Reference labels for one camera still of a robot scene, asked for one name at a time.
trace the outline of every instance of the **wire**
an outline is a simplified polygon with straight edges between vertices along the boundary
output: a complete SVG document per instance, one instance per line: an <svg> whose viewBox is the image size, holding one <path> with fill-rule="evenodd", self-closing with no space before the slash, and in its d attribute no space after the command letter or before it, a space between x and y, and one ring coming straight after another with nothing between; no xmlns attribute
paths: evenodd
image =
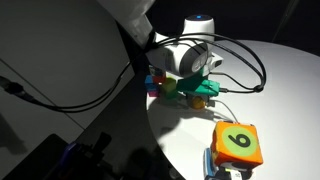
<svg viewBox="0 0 320 180"><path fill-rule="evenodd" d="M55 105L55 103L49 98L47 97L45 94L43 94L38 88L36 88L31 82L29 82L26 78L24 78L19 72L17 72L14 68L12 68L8 63L6 63L3 59L0 58L0 61L7 67L9 68L12 72L14 72L16 75L18 75L18 77L20 77L24 82L26 82L30 87L32 87L35 91L37 91L42 97L44 97L46 100L48 100L48 102L52 103ZM77 126L79 126L82 130L85 130L85 128L78 123L74 118L72 118L69 114L65 115L71 119L72 122L74 122Z"/></svg>
<svg viewBox="0 0 320 180"><path fill-rule="evenodd" d="M28 93L25 92L26 95L28 95L29 98L24 98L24 97L20 97L21 99L29 102L29 103L32 103L34 105L38 105L38 106L42 106L42 107L45 107L47 109L50 109L52 111L56 111L56 112L61 112L61 113L80 113L80 112L84 112L84 111L88 111L90 109L93 109L97 106L99 106L100 104L102 104L104 101L106 101L110 96L111 94L114 92L114 90L117 88L117 86L119 85L122 77L123 77L123 74L126 72L126 70L130 67L130 65L138 58L140 57L140 55L142 55L143 52L140 52L136 58L134 58L132 61L128 62L127 65L124 67L124 69L121 71L121 73L119 74L119 76L117 77L117 79L115 80L113 86L111 88L109 88L105 93L103 93L100 97L98 97L97 99L91 101L91 102L88 102L88 103L85 103L85 104L80 104L80 105L76 105L76 106L57 106L55 105L52 101L49 101L51 102L52 104L54 105L49 105L49 104L45 104L45 103L42 103L38 100L36 100L35 98L33 98L31 95L29 95ZM64 110L64 109L78 109L78 108L82 108L82 107L86 107L84 109L80 109L80 110Z"/></svg>
<svg viewBox="0 0 320 180"><path fill-rule="evenodd" d="M217 43L214 43L212 41L208 41L208 40L205 40L205 39L198 39L198 38L182 38L182 39L178 39L178 40L170 40L168 41L167 43L171 43L171 42L175 42L175 41L182 41L182 40L198 40L198 41L203 41L203 42L206 42L206 43L209 43L213 46L216 46L216 47L219 47L229 53L231 53L232 55L236 56L238 59L240 59L242 62L244 62L246 65L248 65L254 72L257 73L257 75L260 77L260 80L261 80L261 84L264 82L264 77L263 75L252 65L250 64L246 59L244 59L242 56L240 56L238 53L234 52L233 50L221 45L221 44L217 44Z"/></svg>
<svg viewBox="0 0 320 180"><path fill-rule="evenodd" d="M189 46L190 48L192 48L193 50L195 50L199 55L201 54L194 46L191 46L190 44L187 44L187 43L181 43L181 42L178 42L177 44L181 44L181 45L185 45L185 46Z"/></svg>
<svg viewBox="0 0 320 180"><path fill-rule="evenodd" d="M221 38L221 39L225 39L225 40L228 40L228 41L231 41L239 46L241 46L242 48L244 48L246 51L248 51L254 58L255 60L258 62L261 70L262 70L262 75L263 75L263 78L261 79L261 84L260 86L257 86L257 90L262 90L263 87L265 86L266 84L266 81L267 81L267 73L266 73L266 70L265 70L265 67L262 63L262 61L260 60L260 58L249 48L247 47L246 45L244 45L243 43L237 41L237 40L234 40L234 39L231 39L231 38L228 38L228 37L225 37L225 36L222 36L222 35L218 35L218 34L213 34L213 33L188 33L188 34L182 34L182 35L178 35L178 36L173 36L173 37L169 37L169 38L166 38L166 39L163 39L161 41L159 41L157 44L161 44L161 43L164 43L170 39L177 39L177 38L180 38L180 37L185 37L185 36L193 36L193 35L205 35L205 36L212 36L212 37L218 37L218 38Z"/></svg>
<svg viewBox="0 0 320 180"><path fill-rule="evenodd" d="M240 56L240 55L237 54L236 52L232 51L231 49L222 46L221 44L217 44L217 43L214 43L214 42L212 42L212 41L205 40L205 39L199 39L199 38L180 38L180 39L172 39L172 40L170 40L170 39L172 39L172 38L167 38L167 40L166 40L166 39L165 39L165 40L162 40L162 41L158 42L157 45L158 45L158 46L162 46L163 44L167 44L167 43L171 43L171 42L175 42L175 41L182 41L182 40L198 40L198 41L203 41L203 42L209 43L209 44L211 44L211 45L217 46L217 47L219 47L219 48L221 48L221 49L223 49L223 50L231 53L232 55L236 56L238 59L240 59L241 61L243 61L246 65L248 65L248 66L259 76L259 78L260 78L260 80L261 80L261 84L260 84L260 85L255 86L254 88L251 88L251 89L253 89L253 91L234 91L234 90L228 90L228 89L226 89L227 91L221 91L221 92L254 93L254 92L261 92L261 91L263 90L263 87L264 87L264 85L265 85L265 83L266 83L265 68L264 68L261 60L259 59L259 57L258 57L250 48L248 48L248 47L245 46L244 44L242 44L242 43L240 43L240 42L238 42L238 41L236 41L236 40L232 40L232 39L230 39L230 38L226 38L227 40L230 39L232 42L234 41L234 43L239 44L241 47L245 48L249 53L251 53L251 54L254 56L254 58L257 60L258 63L261 62L261 65L262 65L262 66L261 66L261 69L263 70L263 74L264 74L264 75L262 75L262 74L260 73L260 71L258 71L251 63L249 63L249 62L248 62L246 59L244 59L242 56Z"/></svg>
<svg viewBox="0 0 320 180"><path fill-rule="evenodd" d="M203 51L206 51L206 49L204 48L204 47L202 47L202 46L200 46L200 48L203 50Z"/></svg>
<svg viewBox="0 0 320 180"><path fill-rule="evenodd" d="M127 65L125 66L125 68L122 70L122 72L119 74L118 78L116 79L114 85L109 88L107 90L106 93L104 93L104 95L106 96L100 96L99 98L97 98L96 100L92 101L92 102L98 102L100 99L102 99L100 102L98 102L97 104L95 105L92 105L91 107L87 107L87 108L84 108L84 109L81 109L81 110L63 110L63 108L60 108L60 107L64 107L64 109L66 109L66 106L51 106L51 105L48 105L48 104L44 104L44 103L41 103L37 100L33 100L31 101L31 103L35 104L35 105L39 105L39 106L42 106L42 107L45 107L45 108L48 108L52 111L56 111L56 112L63 112L63 113L80 113L80 112L84 112L84 111L88 111L90 109L93 109L97 106L99 106L100 104L102 104L104 101L106 101L110 96L111 94L113 93L113 91L116 89L116 87L119 85L121 79L122 79L122 76L123 74L125 73L125 71L130 67L130 65L132 64L133 61L131 62L128 62Z"/></svg>
<svg viewBox="0 0 320 180"><path fill-rule="evenodd" d="M229 112L231 113L231 115L233 116L234 121L235 121L235 122L239 122L238 119L237 119L237 117L234 115L234 113L231 111L231 109L230 109L224 102L219 101L219 100L215 100L215 99L211 99L211 100L223 104L223 105L229 110Z"/></svg>
<svg viewBox="0 0 320 180"><path fill-rule="evenodd" d="M253 90L253 88L248 88L245 85L241 84L240 82L238 82L237 80L235 80L232 76L230 76L229 74L226 73L222 73L222 72L210 72L210 74L212 75L223 75L223 76L227 76L228 78L230 78L233 82L235 82L236 84L238 84L239 86L241 86L244 89L247 90Z"/></svg>

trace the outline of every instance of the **black number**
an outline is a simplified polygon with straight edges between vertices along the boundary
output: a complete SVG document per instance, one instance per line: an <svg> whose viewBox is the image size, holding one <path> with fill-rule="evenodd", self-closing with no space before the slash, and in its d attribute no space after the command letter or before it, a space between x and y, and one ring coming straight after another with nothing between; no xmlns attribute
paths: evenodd
<svg viewBox="0 0 320 180"><path fill-rule="evenodd" d="M228 137L232 142L234 142L235 144L237 144L238 146L241 146L241 147L249 147L251 144L251 141L248 138L248 136L246 136L244 134L238 134L236 136L236 138L232 137L231 135L229 135Z"/></svg>

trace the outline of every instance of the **dark background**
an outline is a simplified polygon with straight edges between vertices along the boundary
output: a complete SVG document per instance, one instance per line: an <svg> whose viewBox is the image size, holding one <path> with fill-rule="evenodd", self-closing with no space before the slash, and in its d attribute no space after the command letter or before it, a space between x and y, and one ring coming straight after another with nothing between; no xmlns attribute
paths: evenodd
<svg viewBox="0 0 320 180"><path fill-rule="evenodd" d="M186 17L205 14L214 18L217 34L283 44L320 56L319 11L315 0L156 0L147 16L155 31L170 36L182 33ZM133 59L138 50L123 36ZM139 60L135 71L146 63Z"/></svg>

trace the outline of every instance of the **orange cube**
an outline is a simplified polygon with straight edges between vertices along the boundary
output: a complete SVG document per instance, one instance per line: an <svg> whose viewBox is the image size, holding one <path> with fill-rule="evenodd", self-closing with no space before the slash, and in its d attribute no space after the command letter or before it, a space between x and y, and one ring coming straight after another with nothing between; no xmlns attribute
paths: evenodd
<svg viewBox="0 0 320 180"><path fill-rule="evenodd" d="M253 125L217 122L211 151L217 166L246 171L263 163L257 130Z"/></svg>

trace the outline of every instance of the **red block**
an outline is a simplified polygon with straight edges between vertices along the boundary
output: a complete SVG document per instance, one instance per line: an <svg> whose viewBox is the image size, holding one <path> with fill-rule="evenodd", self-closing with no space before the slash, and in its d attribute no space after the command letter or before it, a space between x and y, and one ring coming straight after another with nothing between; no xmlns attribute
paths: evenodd
<svg viewBox="0 0 320 180"><path fill-rule="evenodd" d="M165 76L152 76L153 83L164 83L166 81Z"/></svg>

